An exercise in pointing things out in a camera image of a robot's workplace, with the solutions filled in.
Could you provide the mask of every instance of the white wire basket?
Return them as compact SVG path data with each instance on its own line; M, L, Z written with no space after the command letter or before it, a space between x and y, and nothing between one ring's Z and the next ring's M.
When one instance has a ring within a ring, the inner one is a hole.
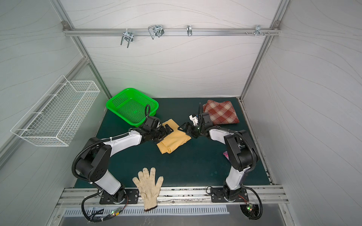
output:
M35 146L69 146L99 92L61 76L10 131Z

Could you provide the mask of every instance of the brown glove hem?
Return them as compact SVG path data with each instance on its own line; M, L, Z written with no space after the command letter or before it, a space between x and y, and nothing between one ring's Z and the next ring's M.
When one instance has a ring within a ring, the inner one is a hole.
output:
M152 208L149 208L149 209L146 209L146 210L144 210L145 212L147 212L147 211L150 211L150 210L153 210L153 209L156 209L157 208L157 205L155 206L155 207L152 207Z

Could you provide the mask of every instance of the metal clamp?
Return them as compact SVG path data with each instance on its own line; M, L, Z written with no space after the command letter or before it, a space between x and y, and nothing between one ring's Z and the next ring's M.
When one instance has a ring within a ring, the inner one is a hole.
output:
M130 46L130 43L133 42L133 34L131 32L124 32L122 35L122 39L121 39L121 45L123 43L123 40L126 40L127 43L127 48Z
M165 33L162 25L151 25L148 27L148 32L150 33L152 39L154 39L156 35L157 37L161 37Z
M191 36L191 35L192 35L191 25L187 25L187 26L186 26L186 29L187 29L187 36Z
M261 29L260 25L257 25L255 31L252 34L254 34L254 36L265 35L265 33L261 32L260 29Z

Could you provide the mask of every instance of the wire mesh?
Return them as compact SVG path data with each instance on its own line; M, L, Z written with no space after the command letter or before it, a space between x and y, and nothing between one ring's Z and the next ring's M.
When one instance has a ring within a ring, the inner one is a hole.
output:
M36 146L68 146L99 94L93 81L66 81L21 133Z

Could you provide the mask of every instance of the red plaid cloth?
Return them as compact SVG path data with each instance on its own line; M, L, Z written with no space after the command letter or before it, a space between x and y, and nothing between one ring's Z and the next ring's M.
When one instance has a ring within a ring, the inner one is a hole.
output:
M218 103L208 100L203 105L204 112L210 115L210 119L214 125L239 123L235 109L230 101Z

